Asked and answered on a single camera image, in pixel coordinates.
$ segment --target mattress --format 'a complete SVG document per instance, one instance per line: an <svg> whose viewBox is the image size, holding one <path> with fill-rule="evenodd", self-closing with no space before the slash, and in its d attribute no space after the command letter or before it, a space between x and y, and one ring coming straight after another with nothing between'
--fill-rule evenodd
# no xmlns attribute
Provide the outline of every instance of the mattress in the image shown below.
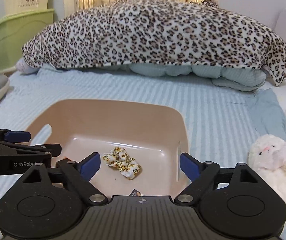
<svg viewBox="0 0 286 240"><path fill-rule="evenodd" d="M55 102L88 98L173 107L185 120L190 154L221 167L246 162L248 150L259 136L247 104L253 93L216 87L210 79L195 75L149 78L118 71L60 73L41 69L29 76L14 73L10 82L13 87L0 102L0 128L25 130ZM0 176L0 198L19 176Z"/></svg>

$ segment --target sticker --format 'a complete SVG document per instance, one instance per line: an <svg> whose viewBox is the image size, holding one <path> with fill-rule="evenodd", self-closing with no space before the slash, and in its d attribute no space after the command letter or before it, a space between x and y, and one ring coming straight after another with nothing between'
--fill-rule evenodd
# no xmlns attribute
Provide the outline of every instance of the sticker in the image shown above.
<svg viewBox="0 0 286 240"><path fill-rule="evenodd" d="M144 195L143 195L141 192L139 192L139 191L137 191L136 189L134 189L134 190L131 192L130 196L131 196L131 197L143 197Z"/></svg>

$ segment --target triangular cutout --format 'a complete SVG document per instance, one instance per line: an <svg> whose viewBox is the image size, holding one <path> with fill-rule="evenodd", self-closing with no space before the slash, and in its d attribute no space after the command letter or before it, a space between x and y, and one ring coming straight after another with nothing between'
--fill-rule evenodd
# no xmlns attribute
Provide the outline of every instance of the triangular cutout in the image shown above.
<svg viewBox="0 0 286 240"><path fill-rule="evenodd" d="M24 180L23 183L36 183L41 181L42 179L39 170L33 170L32 173Z"/></svg>
<svg viewBox="0 0 286 240"><path fill-rule="evenodd" d="M258 181L249 173L248 170L241 171L241 182L258 183Z"/></svg>

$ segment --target yellow flower pattern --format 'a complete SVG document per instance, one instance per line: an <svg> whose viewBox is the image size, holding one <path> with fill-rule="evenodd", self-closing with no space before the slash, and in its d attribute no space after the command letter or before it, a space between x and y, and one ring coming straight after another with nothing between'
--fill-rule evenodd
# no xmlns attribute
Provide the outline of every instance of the yellow flower pattern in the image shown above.
<svg viewBox="0 0 286 240"><path fill-rule="evenodd" d="M102 159L106 161L108 166L116 167L128 179L134 179L142 169L136 160L121 147L115 147L110 153L104 153Z"/></svg>

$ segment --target blue gripper pad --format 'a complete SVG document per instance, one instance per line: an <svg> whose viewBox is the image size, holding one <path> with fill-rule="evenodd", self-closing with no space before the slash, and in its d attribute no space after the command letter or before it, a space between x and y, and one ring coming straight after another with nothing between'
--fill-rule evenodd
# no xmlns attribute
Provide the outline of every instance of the blue gripper pad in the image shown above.
<svg viewBox="0 0 286 240"><path fill-rule="evenodd" d="M97 152L92 153L90 156L77 164L77 170L82 178L87 181L94 176L101 166L101 158Z"/></svg>
<svg viewBox="0 0 286 240"><path fill-rule="evenodd" d="M25 131L8 131L4 134L4 140L7 142L29 142L31 135Z"/></svg>
<svg viewBox="0 0 286 240"><path fill-rule="evenodd" d="M180 167L191 182L201 175L199 166L184 154L180 156Z"/></svg>

